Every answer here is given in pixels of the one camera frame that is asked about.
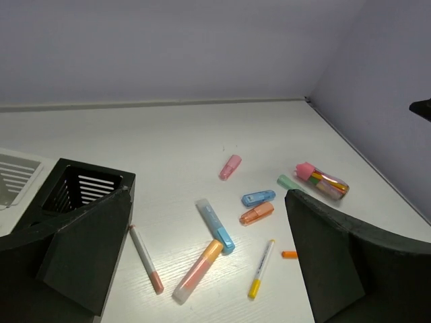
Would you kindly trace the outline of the blue highlighter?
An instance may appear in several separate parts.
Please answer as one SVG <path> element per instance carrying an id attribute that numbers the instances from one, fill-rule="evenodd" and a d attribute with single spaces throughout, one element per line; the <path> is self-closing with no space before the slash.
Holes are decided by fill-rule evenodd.
<path id="1" fill-rule="evenodd" d="M 212 236 L 223 245 L 223 254 L 231 254 L 235 249 L 235 244 L 209 201 L 207 199 L 200 199 L 195 203 L 195 206 Z"/>

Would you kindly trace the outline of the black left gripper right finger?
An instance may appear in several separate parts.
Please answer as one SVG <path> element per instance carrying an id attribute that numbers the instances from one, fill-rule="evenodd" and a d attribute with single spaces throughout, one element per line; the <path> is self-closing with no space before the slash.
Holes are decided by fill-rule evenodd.
<path id="1" fill-rule="evenodd" d="M 429 322 L 430 243 L 289 190 L 285 205 L 315 322 Z"/>

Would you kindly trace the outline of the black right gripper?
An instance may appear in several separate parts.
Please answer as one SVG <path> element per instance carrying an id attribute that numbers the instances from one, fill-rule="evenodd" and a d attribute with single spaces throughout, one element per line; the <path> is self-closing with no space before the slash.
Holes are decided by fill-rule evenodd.
<path id="1" fill-rule="evenodd" d="M 410 104 L 409 110 L 423 119 L 431 121 L 431 99 L 413 102 Z"/>

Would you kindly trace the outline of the orange highlighter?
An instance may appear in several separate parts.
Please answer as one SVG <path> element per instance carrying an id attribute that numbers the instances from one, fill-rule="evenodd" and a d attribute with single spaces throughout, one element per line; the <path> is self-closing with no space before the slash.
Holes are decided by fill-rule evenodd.
<path id="1" fill-rule="evenodd" d="M 200 257 L 189 269 L 172 293 L 172 298 L 180 305 L 184 304 L 198 286 L 212 264 L 221 254 L 223 245 L 218 240 L 212 240 Z"/>

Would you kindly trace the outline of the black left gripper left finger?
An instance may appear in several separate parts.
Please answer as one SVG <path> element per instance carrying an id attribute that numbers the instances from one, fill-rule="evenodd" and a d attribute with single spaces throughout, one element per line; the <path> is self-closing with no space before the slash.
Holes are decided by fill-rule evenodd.
<path id="1" fill-rule="evenodd" d="M 130 221 L 116 190 L 1 237 L 1 315 L 101 316 Z"/>

